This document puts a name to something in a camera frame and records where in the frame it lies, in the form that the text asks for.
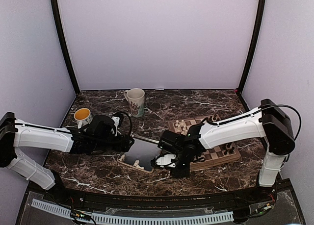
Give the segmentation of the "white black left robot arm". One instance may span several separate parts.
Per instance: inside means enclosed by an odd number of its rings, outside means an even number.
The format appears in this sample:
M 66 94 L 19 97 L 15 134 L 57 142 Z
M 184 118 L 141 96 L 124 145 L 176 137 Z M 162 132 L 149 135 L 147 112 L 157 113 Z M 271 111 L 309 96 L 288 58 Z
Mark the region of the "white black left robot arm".
M 15 118 L 13 112 L 7 112 L 0 120 L 0 166 L 36 183 L 58 203 L 66 203 L 69 192 L 59 174 L 39 165 L 21 148 L 70 154 L 91 154 L 106 149 L 128 152 L 134 144 L 132 130 L 127 134 L 118 130 L 125 116 L 125 112 L 93 116 L 89 109 L 82 108 L 74 114 L 77 127 L 54 128 L 24 122 Z

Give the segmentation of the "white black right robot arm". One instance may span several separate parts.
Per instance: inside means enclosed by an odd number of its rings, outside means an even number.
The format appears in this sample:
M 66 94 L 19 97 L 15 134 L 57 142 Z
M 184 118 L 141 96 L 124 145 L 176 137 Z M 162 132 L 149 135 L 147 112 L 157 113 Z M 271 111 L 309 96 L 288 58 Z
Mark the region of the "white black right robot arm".
M 151 160 L 151 165 L 168 169 L 172 177 L 188 177 L 190 165 L 202 161 L 202 153 L 218 146 L 264 139 L 267 147 L 256 186 L 250 193 L 237 198 L 246 202 L 274 200 L 277 175 L 294 151 L 302 127 L 299 125 L 294 132 L 291 119 L 283 108 L 294 111 L 298 121 L 302 121 L 294 107 L 263 99 L 260 106 L 238 116 L 216 122 L 206 117 L 191 125 L 186 133 L 166 130 L 157 145 L 164 153 Z

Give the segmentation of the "silver metal tray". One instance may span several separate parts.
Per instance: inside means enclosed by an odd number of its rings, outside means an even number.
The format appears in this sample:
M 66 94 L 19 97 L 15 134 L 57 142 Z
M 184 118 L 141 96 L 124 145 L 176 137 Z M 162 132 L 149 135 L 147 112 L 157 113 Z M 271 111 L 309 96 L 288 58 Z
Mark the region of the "silver metal tray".
M 132 137 L 134 139 L 134 144 L 131 146 L 128 152 L 122 152 L 120 155 L 125 154 L 126 156 L 129 156 L 133 159 L 138 159 L 140 161 L 140 165 L 144 167 L 144 170 L 130 167 L 131 169 L 142 171 L 148 174 L 152 173 L 154 168 L 151 166 L 151 160 L 156 156 L 159 156 L 161 153 L 161 149 L 157 147 L 158 140 L 149 139 L 136 134 L 133 134 Z

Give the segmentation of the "wooden chessboard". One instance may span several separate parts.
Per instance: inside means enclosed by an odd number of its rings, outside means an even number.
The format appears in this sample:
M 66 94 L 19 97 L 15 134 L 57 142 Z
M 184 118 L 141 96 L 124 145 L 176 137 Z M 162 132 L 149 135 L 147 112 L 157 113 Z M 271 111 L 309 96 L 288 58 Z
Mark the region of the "wooden chessboard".
M 182 119 L 180 119 L 180 120 L 176 119 L 180 123 L 179 127 L 175 126 L 176 120 L 168 121 L 167 126 L 168 126 L 168 129 L 174 133 L 186 135 L 188 129 L 192 125 L 199 124 L 204 118 L 209 119 L 209 116 L 201 116 L 201 117 L 193 117 L 193 118 L 183 119 L 185 122 L 184 126 L 186 126 L 185 132 L 183 132 L 183 126 L 181 126 Z M 191 171 L 206 170 L 206 169 L 209 169 L 209 168 L 212 168 L 215 166 L 219 166 L 222 164 L 231 163 L 231 162 L 239 160 L 241 155 L 240 155 L 240 152 L 238 151 L 238 149 L 236 147 L 236 144 L 232 143 L 232 147 L 235 147 L 234 154 L 222 156 L 220 158 L 218 158 L 216 153 L 210 153 L 209 150 L 206 150 L 205 152 L 203 152 L 201 154 L 201 157 L 199 157 L 199 158 L 204 158 L 204 161 L 195 162 L 195 163 L 191 162 L 190 170 Z

